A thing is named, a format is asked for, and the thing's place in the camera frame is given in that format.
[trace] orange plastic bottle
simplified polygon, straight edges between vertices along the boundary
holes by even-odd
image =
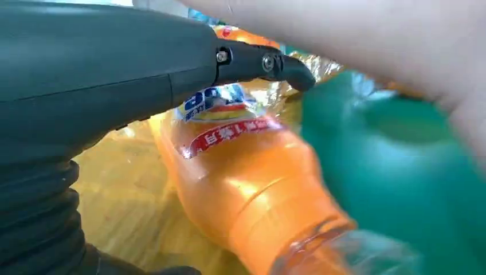
[[[150,123],[189,218],[252,274],[380,274],[356,272],[346,257],[359,260],[373,237],[389,252],[388,240],[354,231],[323,188],[312,148],[240,84],[200,91]],[[400,264],[410,259],[403,251]]]

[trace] bottle label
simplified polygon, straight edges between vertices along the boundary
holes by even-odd
[[[177,108],[176,114],[185,122],[223,122],[260,117],[265,109],[245,94],[240,84],[229,84],[197,92]]]
[[[182,156],[186,159],[197,156],[210,147],[232,140],[243,133],[258,133],[270,129],[282,129],[283,126],[267,117],[240,120],[211,128],[197,136],[187,148],[182,148]]]

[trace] ribbed hose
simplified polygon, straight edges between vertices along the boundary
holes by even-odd
[[[78,174],[73,161],[2,173],[0,274],[145,274],[85,243]]]

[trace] bottle neck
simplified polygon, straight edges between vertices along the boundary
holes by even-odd
[[[322,223],[316,228],[306,231],[275,260],[270,275],[348,274],[346,265],[340,256],[327,243],[350,229],[346,225],[326,229],[326,223]]]

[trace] yellow surface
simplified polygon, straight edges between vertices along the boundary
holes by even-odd
[[[146,122],[110,133],[76,161],[78,210],[99,249],[145,270],[192,265],[203,274],[248,274],[186,218]]]

